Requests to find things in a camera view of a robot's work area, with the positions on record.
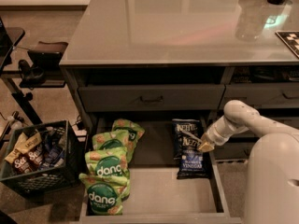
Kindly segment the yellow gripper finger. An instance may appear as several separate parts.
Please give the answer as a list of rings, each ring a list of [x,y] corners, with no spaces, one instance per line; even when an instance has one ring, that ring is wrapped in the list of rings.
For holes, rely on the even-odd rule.
[[[201,152],[210,152],[214,149],[213,143],[209,140],[206,134],[203,134],[200,138],[200,143],[197,146],[197,150]]]

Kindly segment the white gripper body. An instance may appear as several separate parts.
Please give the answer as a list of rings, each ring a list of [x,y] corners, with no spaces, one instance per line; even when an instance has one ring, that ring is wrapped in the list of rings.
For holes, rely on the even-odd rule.
[[[222,116],[206,130],[206,138],[213,146],[224,145],[231,136],[237,134],[241,126]]]

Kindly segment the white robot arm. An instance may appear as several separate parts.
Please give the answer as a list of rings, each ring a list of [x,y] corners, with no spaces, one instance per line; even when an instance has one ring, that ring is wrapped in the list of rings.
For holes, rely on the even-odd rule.
[[[232,100],[204,132],[197,149],[209,152],[247,130],[258,141],[249,154],[244,224],[299,224],[298,129]]]

